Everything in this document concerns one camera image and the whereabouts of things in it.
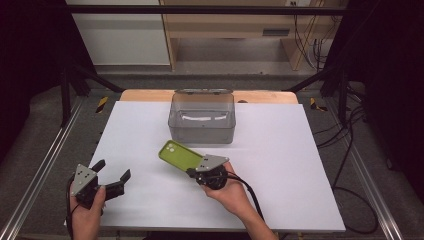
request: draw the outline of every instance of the cable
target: cable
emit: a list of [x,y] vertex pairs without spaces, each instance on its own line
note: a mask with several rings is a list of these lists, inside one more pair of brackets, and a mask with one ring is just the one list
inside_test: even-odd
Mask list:
[[[351,113],[351,116],[350,116],[350,119],[348,119],[348,121],[352,121],[352,118],[356,115],[356,114],[358,114],[358,113],[360,113],[360,112],[362,112],[363,110],[362,110],[362,107],[357,107],[357,108],[355,108],[353,111],[352,111],[352,113]],[[362,116],[363,115],[361,115],[359,118],[357,118],[357,119],[355,119],[354,121],[353,121],[353,123],[352,123],[352,125],[354,124],[354,123],[356,123],[359,119],[361,119],[362,118]],[[334,128],[335,126],[332,126],[331,128],[329,128],[329,129],[327,129],[327,130],[323,130],[323,131],[328,131],[328,130],[330,130],[330,129],[332,129],[332,128]],[[327,141],[325,141],[325,142],[323,142],[323,143],[320,143],[320,144],[317,144],[317,147],[318,148],[321,148],[321,147],[323,147],[323,146],[325,146],[326,144],[328,144],[329,142],[331,142],[331,141],[333,141],[335,138],[337,138],[337,136],[340,134],[340,133],[342,133],[343,132],[343,130],[345,130],[345,128],[341,128],[333,137],[331,137],[329,140],[327,140]]]
[[377,230],[377,228],[378,228],[378,216],[377,216],[377,213],[375,212],[374,208],[371,206],[371,204],[365,198],[361,197],[359,194],[357,194],[357,193],[355,193],[355,192],[353,192],[353,191],[351,191],[349,189],[341,188],[341,187],[337,187],[336,186],[337,185],[337,182],[338,182],[338,180],[340,178],[341,172],[342,172],[342,170],[344,168],[344,165],[346,164],[346,161],[347,161],[347,157],[349,155],[349,152],[350,152],[350,150],[352,148],[352,145],[353,145],[353,136],[354,135],[353,135],[353,122],[352,122],[352,119],[353,119],[353,116],[356,114],[356,111],[358,109],[362,109],[362,107],[360,106],[360,107],[355,108],[351,112],[351,114],[350,114],[350,117],[349,117],[349,120],[348,120],[348,123],[349,123],[349,126],[350,126],[348,128],[349,129],[349,133],[350,133],[350,141],[349,141],[349,144],[348,144],[348,148],[347,148],[347,150],[345,152],[345,155],[343,156],[343,160],[342,160],[342,162],[340,164],[339,170],[337,171],[337,175],[336,175],[336,177],[335,177],[335,179],[333,181],[333,184],[331,185],[331,189],[332,189],[333,193],[334,193],[335,190],[342,190],[342,191],[348,192],[348,193],[350,193],[350,194],[358,197],[360,200],[362,200],[363,202],[366,203],[366,205],[371,209],[371,212],[372,212],[372,214],[374,216],[374,225],[371,228],[371,230],[362,231],[362,230],[354,229],[354,228],[348,226],[347,224],[345,224],[345,227],[346,227],[346,229],[348,229],[348,230],[350,230],[352,232],[356,232],[356,233],[360,233],[360,234],[371,234],[371,233],[375,232]]
[[206,177],[206,179],[233,179],[233,180],[237,180],[237,181],[243,183],[246,186],[247,191],[249,191],[250,195],[252,196],[252,200],[253,200],[253,203],[255,204],[256,211],[258,212],[258,214],[262,218],[262,220],[265,221],[265,218],[262,214],[261,207],[259,205],[258,198],[256,197],[256,194],[253,191],[253,188],[246,181],[244,181],[239,176],[237,176],[235,173],[232,173],[232,172],[227,172],[227,173],[230,173],[234,176],[208,176],[208,177]]
[[355,233],[359,233],[359,234],[371,234],[371,233],[374,233],[375,231],[377,231],[377,228],[378,228],[378,216],[377,216],[377,213],[375,212],[374,208],[371,206],[371,204],[365,198],[363,198],[359,194],[357,194],[354,191],[351,191],[351,190],[349,190],[347,188],[334,187],[333,188],[333,192],[334,192],[334,190],[345,191],[345,192],[350,193],[353,196],[359,198],[360,200],[362,200],[371,209],[371,213],[373,214],[373,217],[375,219],[373,227],[370,230],[368,230],[368,231],[361,231],[361,230],[358,230],[358,229],[354,229],[354,228],[352,228],[352,227],[350,227],[350,226],[348,226],[348,225],[345,224],[346,229],[348,229],[348,230],[350,230],[352,232],[355,232]]

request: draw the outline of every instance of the white tabletop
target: white tabletop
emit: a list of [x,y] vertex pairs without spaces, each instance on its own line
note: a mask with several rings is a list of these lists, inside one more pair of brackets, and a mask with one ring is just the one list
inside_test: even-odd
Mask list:
[[[106,202],[102,227],[139,230],[244,231],[243,224],[206,197],[186,173],[158,152],[171,139],[169,102],[116,102],[91,165],[105,159],[99,183],[131,169],[125,194]],[[275,231],[344,231],[302,105],[236,104],[234,140],[187,145],[230,158],[254,189]]]

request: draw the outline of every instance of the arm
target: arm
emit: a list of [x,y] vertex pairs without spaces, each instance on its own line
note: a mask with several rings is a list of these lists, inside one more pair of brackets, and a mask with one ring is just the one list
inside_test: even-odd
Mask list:
[[[229,162],[225,163],[224,167],[227,171],[234,173]],[[202,188],[208,197],[220,202],[227,211],[236,215],[242,221],[253,240],[277,239],[277,236],[274,235],[250,204],[242,183],[228,179],[225,187],[220,190],[212,190],[203,185]]]
[[105,203],[106,189],[101,186],[97,190],[94,197],[91,209],[78,206],[75,197],[70,198],[70,206],[72,213],[72,228],[74,233],[74,240],[94,240],[97,239],[97,234],[100,229],[100,216]]

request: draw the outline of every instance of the clear plastic container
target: clear plastic container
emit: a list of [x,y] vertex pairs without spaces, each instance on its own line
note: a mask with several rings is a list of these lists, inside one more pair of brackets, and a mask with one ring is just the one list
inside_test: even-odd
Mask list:
[[181,143],[233,142],[234,96],[225,89],[175,91],[168,119],[172,139]]

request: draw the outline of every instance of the phone case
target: phone case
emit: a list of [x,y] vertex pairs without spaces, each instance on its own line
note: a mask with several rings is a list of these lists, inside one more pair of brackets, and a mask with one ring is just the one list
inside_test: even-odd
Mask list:
[[168,140],[159,151],[159,158],[185,172],[198,167],[203,156],[176,141]]

